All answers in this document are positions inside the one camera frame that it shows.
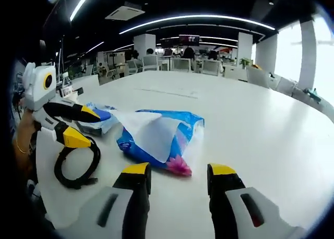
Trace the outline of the person's left hand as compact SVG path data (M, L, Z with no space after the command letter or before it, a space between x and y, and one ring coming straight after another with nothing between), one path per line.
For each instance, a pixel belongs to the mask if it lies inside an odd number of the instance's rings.
M38 129L36 128L32 112L26 110L17 128L16 142L20 150L27 151L29 149L31 137L36 130Z

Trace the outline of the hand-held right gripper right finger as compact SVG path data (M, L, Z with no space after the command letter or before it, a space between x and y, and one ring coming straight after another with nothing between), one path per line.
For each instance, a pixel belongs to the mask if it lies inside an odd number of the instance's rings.
M216 238L300 238L300 227L285 222L279 207L231 167L209 163L207 186Z

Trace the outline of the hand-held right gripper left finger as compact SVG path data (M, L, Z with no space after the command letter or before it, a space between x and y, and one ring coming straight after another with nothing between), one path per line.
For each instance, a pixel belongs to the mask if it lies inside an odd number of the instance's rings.
M145 238L150 193L150 164L130 165L113 186L85 202L75 222L57 233L60 238Z

